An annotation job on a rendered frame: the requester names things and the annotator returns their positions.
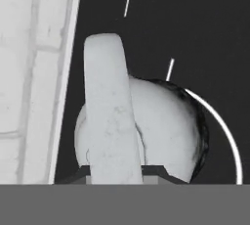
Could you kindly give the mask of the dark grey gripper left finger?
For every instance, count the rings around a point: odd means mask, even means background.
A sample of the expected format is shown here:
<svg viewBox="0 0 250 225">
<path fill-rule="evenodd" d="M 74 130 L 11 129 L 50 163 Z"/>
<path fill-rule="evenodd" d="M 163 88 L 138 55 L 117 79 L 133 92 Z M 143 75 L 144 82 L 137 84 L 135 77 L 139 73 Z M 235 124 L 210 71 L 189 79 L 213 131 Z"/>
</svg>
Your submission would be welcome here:
<svg viewBox="0 0 250 225">
<path fill-rule="evenodd" d="M 90 166 L 81 166 L 72 176 L 68 177 L 65 184 L 85 184 L 86 178 L 90 176 Z"/>
</svg>

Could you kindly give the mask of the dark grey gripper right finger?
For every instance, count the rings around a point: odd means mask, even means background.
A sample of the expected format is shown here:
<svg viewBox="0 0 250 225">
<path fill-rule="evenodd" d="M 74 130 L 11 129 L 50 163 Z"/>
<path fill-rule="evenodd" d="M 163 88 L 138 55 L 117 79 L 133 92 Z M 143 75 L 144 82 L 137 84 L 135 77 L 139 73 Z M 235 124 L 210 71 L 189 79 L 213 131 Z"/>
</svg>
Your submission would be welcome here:
<svg viewBox="0 0 250 225">
<path fill-rule="evenodd" d="M 142 174 L 143 176 L 158 176 L 173 184 L 181 185 L 184 183 L 183 180 L 175 176 L 171 176 L 163 165 L 143 165 Z"/>
</svg>

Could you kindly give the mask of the black stove hob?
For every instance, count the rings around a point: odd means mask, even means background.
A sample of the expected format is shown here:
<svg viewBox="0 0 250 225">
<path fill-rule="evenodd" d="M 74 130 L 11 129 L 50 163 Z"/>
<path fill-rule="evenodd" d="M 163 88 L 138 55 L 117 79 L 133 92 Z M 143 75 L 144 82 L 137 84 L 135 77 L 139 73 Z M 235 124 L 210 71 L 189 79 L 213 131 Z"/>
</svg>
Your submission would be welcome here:
<svg viewBox="0 0 250 225">
<path fill-rule="evenodd" d="M 250 0 L 80 0 L 64 107 L 56 180 L 77 169 L 73 136 L 84 103 L 87 36 L 115 32 L 129 71 L 165 79 L 210 104 L 240 152 L 250 184 Z"/>
</svg>

